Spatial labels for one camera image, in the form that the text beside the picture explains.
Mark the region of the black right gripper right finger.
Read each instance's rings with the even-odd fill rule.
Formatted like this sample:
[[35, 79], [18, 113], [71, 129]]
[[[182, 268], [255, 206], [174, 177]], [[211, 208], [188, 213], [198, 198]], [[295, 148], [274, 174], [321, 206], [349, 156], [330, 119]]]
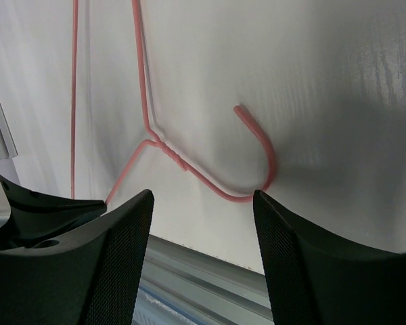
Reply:
[[406, 324], [406, 253], [338, 236], [260, 190], [253, 214], [276, 324]]

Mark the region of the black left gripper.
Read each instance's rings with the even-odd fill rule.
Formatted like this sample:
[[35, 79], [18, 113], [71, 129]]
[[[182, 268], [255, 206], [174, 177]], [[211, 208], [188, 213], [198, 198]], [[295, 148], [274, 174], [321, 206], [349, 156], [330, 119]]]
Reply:
[[98, 218], [106, 210], [103, 200], [43, 194], [0, 175], [0, 251], [32, 248]]

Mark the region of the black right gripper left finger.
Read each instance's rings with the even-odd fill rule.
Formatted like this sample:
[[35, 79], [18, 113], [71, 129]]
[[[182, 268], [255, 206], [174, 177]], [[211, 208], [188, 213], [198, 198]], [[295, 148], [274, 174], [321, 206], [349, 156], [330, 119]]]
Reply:
[[154, 195], [32, 248], [0, 251], [0, 324], [130, 324]]

